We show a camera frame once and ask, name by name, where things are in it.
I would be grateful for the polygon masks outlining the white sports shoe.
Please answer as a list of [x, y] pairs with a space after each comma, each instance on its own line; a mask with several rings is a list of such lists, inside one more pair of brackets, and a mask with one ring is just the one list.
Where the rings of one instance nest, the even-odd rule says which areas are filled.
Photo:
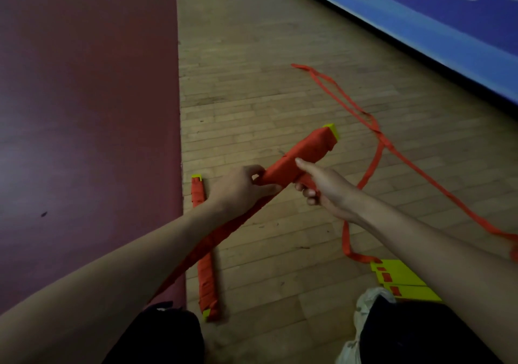
[[335, 364], [362, 364], [360, 358], [361, 333], [365, 327], [368, 316], [376, 300], [381, 297], [390, 304], [396, 303], [396, 298], [384, 287], [367, 289], [357, 300], [356, 309], [353, 314], [353, 323], [356, 330], [355, 337], [345, 342]]

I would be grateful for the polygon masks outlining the person's left leg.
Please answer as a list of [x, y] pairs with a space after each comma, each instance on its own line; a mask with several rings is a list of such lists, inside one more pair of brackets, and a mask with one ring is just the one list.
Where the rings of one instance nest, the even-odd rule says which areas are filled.
[[101, 364], [205, 364], [205, 354], [197, 316], [167, 301], [144, 309]]

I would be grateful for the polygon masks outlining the person's right leg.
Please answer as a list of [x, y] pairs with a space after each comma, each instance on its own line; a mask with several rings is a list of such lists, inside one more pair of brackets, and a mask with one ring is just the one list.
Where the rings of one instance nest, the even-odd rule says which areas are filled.
[[503, 364], [446, 305], [379, 296], [359, 336], [361, 364]]

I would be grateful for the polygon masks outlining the blue banner with white print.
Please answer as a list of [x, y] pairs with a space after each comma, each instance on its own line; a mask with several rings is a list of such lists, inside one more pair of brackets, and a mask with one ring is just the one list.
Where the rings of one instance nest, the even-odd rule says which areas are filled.
[[518, 106], [518, 0], [326, 0]]

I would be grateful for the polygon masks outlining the person's left hand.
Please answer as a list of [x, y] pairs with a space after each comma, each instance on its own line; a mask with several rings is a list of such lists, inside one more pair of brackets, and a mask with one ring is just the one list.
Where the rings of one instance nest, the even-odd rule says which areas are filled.
[[264, 171], [257, 164], [239, 166], [211, 187], [206, 204], [220, 222], [226, 223], [243, 215], [260, 200], [253, 195], [253, 178]]

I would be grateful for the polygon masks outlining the person's right hand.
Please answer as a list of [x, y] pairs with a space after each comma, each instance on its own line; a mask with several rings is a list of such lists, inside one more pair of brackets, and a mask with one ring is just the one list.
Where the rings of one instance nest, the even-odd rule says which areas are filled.
[[302, 183], [295, 184], [311, 206], [322, 206], [334, 217], [365, 227], [365, 221], [360, 212], [368, 204], [369, 196], [348, 182], [333, 169], [326, 168], [327, 179], [312, 179], [316, 189], [311, 189]]

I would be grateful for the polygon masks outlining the person's left forearm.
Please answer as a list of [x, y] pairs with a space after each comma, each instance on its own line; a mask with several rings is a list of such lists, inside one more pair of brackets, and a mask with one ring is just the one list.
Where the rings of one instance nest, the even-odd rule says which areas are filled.
[[0, 316], [0, 364], [100, 364], [180, 262], [233, 219], [210, 201]]

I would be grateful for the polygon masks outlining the yellow flat ladder rung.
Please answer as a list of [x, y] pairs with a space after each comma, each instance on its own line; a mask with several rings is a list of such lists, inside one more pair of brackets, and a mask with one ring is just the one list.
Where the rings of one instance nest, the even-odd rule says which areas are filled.
[[385, 283], [387, 289], [398, 300], [442, 302], [442, 299], [427, 286], [410, 286]]
[[378, 282], [380, 284], [393, 284], [402, 286], [427, 286], [417, 275], [411, 272], [392, 272], [376, 270]]
[[401, 260], [384, 259], [380, 263], [371, 262], [372, 271], [392, 274], [413, 274], [413, 271], [407, 267]]

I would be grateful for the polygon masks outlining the person's right forearm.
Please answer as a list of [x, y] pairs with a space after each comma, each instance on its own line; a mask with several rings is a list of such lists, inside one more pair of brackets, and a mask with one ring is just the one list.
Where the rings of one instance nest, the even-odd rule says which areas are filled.
[[506, 364], [518, 364], [518, 264], [356, 191], [348, 205]]

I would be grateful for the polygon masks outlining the dark red floor mat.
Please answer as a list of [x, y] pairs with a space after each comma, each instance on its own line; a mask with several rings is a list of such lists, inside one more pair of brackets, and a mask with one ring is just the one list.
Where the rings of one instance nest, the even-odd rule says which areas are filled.
[[182, 214], [177, 0], [0, 0], [0, 315]]

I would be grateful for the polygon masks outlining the person's leg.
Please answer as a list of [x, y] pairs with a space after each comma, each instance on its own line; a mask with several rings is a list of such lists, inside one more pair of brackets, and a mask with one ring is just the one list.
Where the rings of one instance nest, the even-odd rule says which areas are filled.
[[167, 301], [144, 309], [101, 364], [205, 364], [205, 354], [197, 316]]
[[361, 364], [503, 364], [446, 305], [379, 296], [359, 336]]

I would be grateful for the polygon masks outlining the long red strap-wrapped ladder bundle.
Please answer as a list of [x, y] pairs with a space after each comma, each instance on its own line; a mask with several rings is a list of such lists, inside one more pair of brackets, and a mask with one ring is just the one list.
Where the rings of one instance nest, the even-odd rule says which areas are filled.
[[[311, 163], [320, 161], [333, 147], [338, 140], [333, 132], [333, 125], [324, 126], [311, 132], [306, 138], [294, 145], [277, 162], [268, 167], [261, 175], [254, 179], [253, 183], [258, 186], [276, 184], [285, 189], [292, 183], [304, 182], [307, 187], [316, 189], [309, 175], [301, 171], [296, 165], [296, 158], [301, 158]], [[233, 232], [238, 230], [247, 220], [261, 210], [274, 197], [265, 197], [242, 216], [239, 216], [204, 237], [194, 249], [180, 262], [178, 267], [165, 279], [151, 300], [166, 291], [173, 285], [179, 276], [183, 275], [194, 264], [206, 256], [211, 250], [220, 245]]]

